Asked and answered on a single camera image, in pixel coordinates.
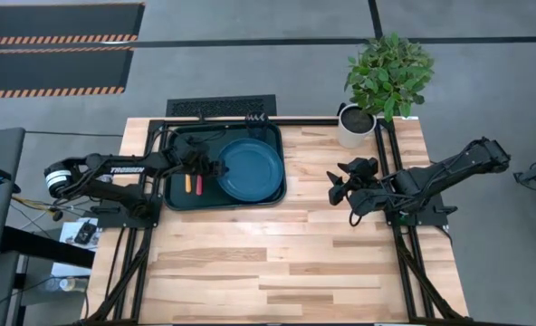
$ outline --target wooden table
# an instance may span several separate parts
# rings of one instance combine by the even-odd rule
[[[143,155],[148,123],[128,120],[121,155]],[[395,124],[405,168],[428,165],[419,121],[396,119]],[[151,242],[140,322],[407,321],[393,235],[384,214],[368,214],[351,227],[346,201],[331,206],[328,200],[326,171],[341,174],[338,162],[377,157],[374,135],[360,148],[345,149],[336,140],[336,127],[281,131],[288,192],[279,205],[162,209]],[[387,139],[385,144],[390,153]],[[137,182],[137,176],[116,177],[116,182]],[[449,240],[431,226],[417,230],[428,277],[466,315]],[[101,236],[89,287],[91,312],[104,298],[119,232],[110,229]],[[121,248],[114,280],[123,252]],[[412,274],[411,279],[422,316],[418,283]],[[124,317],[129,316],[134,286],[129,288]]]

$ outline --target black floor mat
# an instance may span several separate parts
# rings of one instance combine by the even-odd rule
[[[275,95],[167,100],[166,117],[239,117],[262,110],[277,115]]]
[[[119,94],[132,56],[129,47],[1,50],[0,98]]]
[[[0,44],[134,41],[144,4],[3,5]]]

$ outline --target orange marker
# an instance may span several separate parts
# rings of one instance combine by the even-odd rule
[[[186,175],[186,192],[189,194],[192,192],[192,177]]]
[[[196,195],[202,196],[202,193],[204,192],[204,182],[202,180],[202,176],[197,175],[196,180]]]

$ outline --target white pot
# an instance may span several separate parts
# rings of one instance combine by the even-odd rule
[[[355,108],[358,107],[357,104],[349,104],[346,107],[344,107],[339,114],[339,127],[337,131],[337,138],[339,139],[339,144],[342,147],[345,147],[347,149],[354,149],[360,145],[362,145],[363,140],[365,139],[365,136],[367,136],[369,133],[373,132],[375,130],[375,126],[377,126],[377,117],[371,115],[373,118],[373,127],[364,133],[355,133],[350,130],[348,130],[345,126],[342,125],[342,112],[346,109]]]

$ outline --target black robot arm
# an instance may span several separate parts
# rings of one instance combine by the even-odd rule
[[[143,187],[138,184],[123,187],[101,181],[98,177],[142,174],[157,181],[171,174],[223,175],[227,171],[224,162],[210,161],[207,151],[205,144],[198,144],[180,154],[173,149],[143,157],[90,154],[54,163],[44,170],[44,175],[49,193],[57,198],[55,205],[78,197],[95,197],[120,203],[127,209],[128,216],[142,218],[152,215],[152,210],[157,209],[149,202],[153,196],[146,196]]]
[[[443,190],[475,174],[499,173],[509,167],[510,156],[495,140],[482,138],[469,143],[459,154],[427,168],[409,168],[375,178],[378,162],[374,158],[356,158],[339,168],[349,174],[347,182],[328,172],[334,185],[329,201],[337,205],[343,198],[357,216],[384,210],[414,214]]]

